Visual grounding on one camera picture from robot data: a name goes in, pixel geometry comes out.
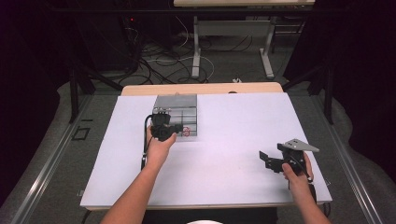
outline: person's left hand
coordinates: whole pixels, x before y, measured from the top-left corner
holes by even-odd
[[[148,157],[146,166],[161,169],[169,154],[170,147],[175,143],[177,135],[173,133],[161,142],[151,135],[150,126],[147,128]]]

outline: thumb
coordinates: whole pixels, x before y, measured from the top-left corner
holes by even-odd
[[[290,165],[288,165],[287,163],[282,164],[282,169],[283,169],[283,174],[290,182],[293,182],[297,178],[297,175],[294,173]]]

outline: person's right arm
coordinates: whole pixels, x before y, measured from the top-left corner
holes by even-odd
[[[304,153],[306,171],[313,177],[311,162],[308,156]],[[290,191],[293,200],[299,208],[305,224],[328,224],[331,223],[329,219],[324,216],[322,211],[317,206],[311,191],[309,190],[308,180],[305,174],[296,175],[287,163],[282,164],[283,174],[290,182]]]

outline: table leg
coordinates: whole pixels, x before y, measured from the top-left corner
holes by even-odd
[[[262,56],[262,64],[264,65],[265,75],[268,79],[275,78],[270,60],[268,58],[268,51],[271,48],[271,42],[274,35],[275,25],[276,25],[276,17],[272,17],[270,21],[270,26],[268,27],[268,36],[265,40],[265,47],[264,49],[260,49],[260,54]]]
[[[201,60],[201,49],[199,48],[198,18],[194,16],[194,59],[192,61],[191,77],[199,76],[200,60]]]

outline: desk in background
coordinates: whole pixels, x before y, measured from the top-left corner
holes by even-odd
[[[239,93],[227,94],[229,91]],[[121,196],[140,172],[144,119],[151,114],[156,95],[176,92],[198,93],[198,136],[174,143],[148,209],[292,204],[283,175],[266,169],[259,158],[260,150],[281,158],[276,143],[292,138],[306,141],[289,96],[277,83],[238,83],[126,87],[115,106],[81,206],[108,209]],[[307,154],[318,202],[330,202],[316,160],[311,152]]]
[[[278,7],[314,5],[315,0],[175,0],[175,7]],[[198,21],[194,16],[194,58],[192,77],[199,76],[201,49],[200,35],[255,35],[266,36],[265,45],[260,49],[262,64],[267,78],[274,79],[268,51],[276,26],[276,17],[270,21]]]

